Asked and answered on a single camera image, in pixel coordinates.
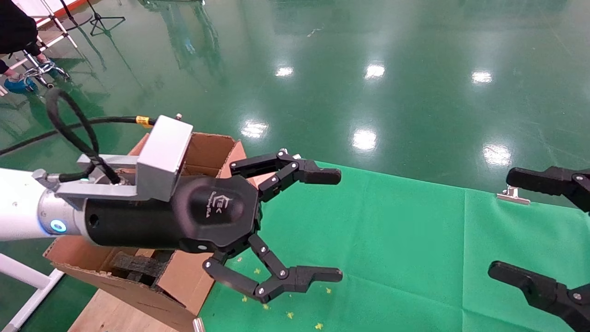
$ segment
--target metal clip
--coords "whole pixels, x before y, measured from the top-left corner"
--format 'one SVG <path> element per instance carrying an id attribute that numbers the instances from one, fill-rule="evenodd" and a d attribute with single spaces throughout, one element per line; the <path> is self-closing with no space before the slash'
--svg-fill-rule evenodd
<path id="1" fill-rule="evenodd" d="M 514 203 L 530 205 L 530 200 L 518 196 L 518 187 L 508 186 L 502 193 L 497 193 L 496 198 L 504 201 L 511 201 Z"/>

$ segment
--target black cable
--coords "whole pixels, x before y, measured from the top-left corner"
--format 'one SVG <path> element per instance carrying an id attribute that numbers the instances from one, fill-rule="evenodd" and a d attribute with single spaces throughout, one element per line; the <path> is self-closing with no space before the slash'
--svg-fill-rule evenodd
<path id="1" fill-rule="evenodd" d="M 49 120 L 55 127 L 55 130 L 62 134 L 68 141 L 70 141 L 76 148 L 78 148 L 82 153 L 84 153 L 91 161 L 90 166 L 86 168 L 85 171 L 73 174 L 60 174 L 59 180 L 60 182 L 68 182 L 68 181 L 75 181 L 81 178 L 86 178 L 90 175 L 92 171 L 94 171 L 95 167 L 99 167 L 100 170 L 106 175 L 106 177 L 110 180 L 112 184 L 118 184 L 121 179 L 117 175 L 117 173 L 109 166 L 103 158 L 99 156 L 99 143 L 96 138 L 96 133 L 90 122 L 78 106 L 74 99 L 70 95 L 68 95 L 65 91 L 59 88 L 50 89 L 47 94 L 45 95 L 47 99 L 46 107 L 47 107 L 47 116 Z M 62 98 L 67 102 L 69 107 L 74 111 L 78 120 L 82 127 L 86 130 L 88 137 L 90 138 L 90 142 L 92 144 L 92 148 L 90 148 L 79 136 L 77 136 L 71 128 L 66 126 L 64 122 L 60 118 L 59 108 L 57 106 L 58 99 Z"/>
<path id="2" fill-rule="evenodd" d="M 137 121 L 136 121 L 135 116 L 104 116 L 104 117 L 100 117 L 100 118 L 89 119 L 88 123 L 90 123 L 91 125 L 97 125 L 99 123 L 137 123 Z M 150 125 L 153 126 L 155 123 L 156 123 L 155 119 L 149 120 Z M 73 123 L 71 125 L 67 125 L 67 127 L 70 129 L 75 129 L 75 128 L 82 127 L 82 124 L 81 123 Z M 0 150 L 0 157 L 2 157 L 5 154 L 9 154 L 12 151 L 18 150 L 20 148 L 24 148 L 25 146 L 31 145 L 35 142 L 42 140 L 42 139 L 49 138 L 55 134 L 58 134 L 58 131 L 56 131 L 56 130 L 49 131 L 44 134 L 27 139 L 26 141 L 22 141 L 22 142 L 15 144 L 15 145 L 7 147 L 5 149 L 2 149 L 2 150 Z"/>

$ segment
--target white pole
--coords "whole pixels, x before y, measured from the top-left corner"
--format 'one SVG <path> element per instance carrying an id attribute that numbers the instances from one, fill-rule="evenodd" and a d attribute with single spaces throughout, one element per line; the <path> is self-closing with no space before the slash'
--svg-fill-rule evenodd
<path id="1" fill-rule="evenodd" d="M 35 291 L 27 303 L 22 306 L 10 323 L 2 329 L 2 332 L 16 332 L 20 330 L 22 325 L 64 275 L 63 272 L 54 269 L 49 276 L 46 276 L 3 254 L 0 254 L 0 272 L 22 282 L 26 282 L 31 286 L 37 287 L 37 291 Z"/>
<path id="2" fill-rule="evenodd" d="M 37 289 L 45 288 L 50 282 L 48 276 L 1 253 L 0 273 L 11 276 Z"/>

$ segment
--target cardboard box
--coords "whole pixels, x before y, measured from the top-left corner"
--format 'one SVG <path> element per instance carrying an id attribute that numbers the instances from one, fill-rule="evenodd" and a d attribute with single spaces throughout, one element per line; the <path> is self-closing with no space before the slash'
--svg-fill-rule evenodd
<path id="1" fill-rule="evenodd" d="M 147 138 L 144 136 L 130 155 L 139 154 Z M 229 136 L 194 133 L 182 175 L 228 178 L 229 164 L 244 158 L 240 141 Z M 193 332 L 192 320 L 213 286 L 213 280 L 201 268 L 211 254 L 174 251 L 153 282 L 155 287 L 149 287 L 122 278 L 120 272 L 110 267 L 110 261 L 119 252 L 135 256 L 155 254 L 148 249 L 99 247 L 81 236 L 63 236 L 51 244 L 44 256 L 55 268 L 105 290 L 179 332 Z"/>

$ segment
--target green tablecloth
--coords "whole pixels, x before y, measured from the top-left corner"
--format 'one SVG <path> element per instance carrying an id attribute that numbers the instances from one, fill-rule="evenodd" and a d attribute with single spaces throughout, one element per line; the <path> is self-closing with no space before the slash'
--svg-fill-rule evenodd
<path id="1" fill-rule="evenodd" d="M 286 266 L 338 267 L 342 282 L 268 307 L 216 284 L 199 314 L 207 332 L 570 331 L 487 268 L 501 260 L 570 288 L 590 282 L 581 211 L 341 169 L 338 186 L 295 184 L 267 203 L 260 236 Z M 250 250 L 227 266 L 269 276 Z"/>

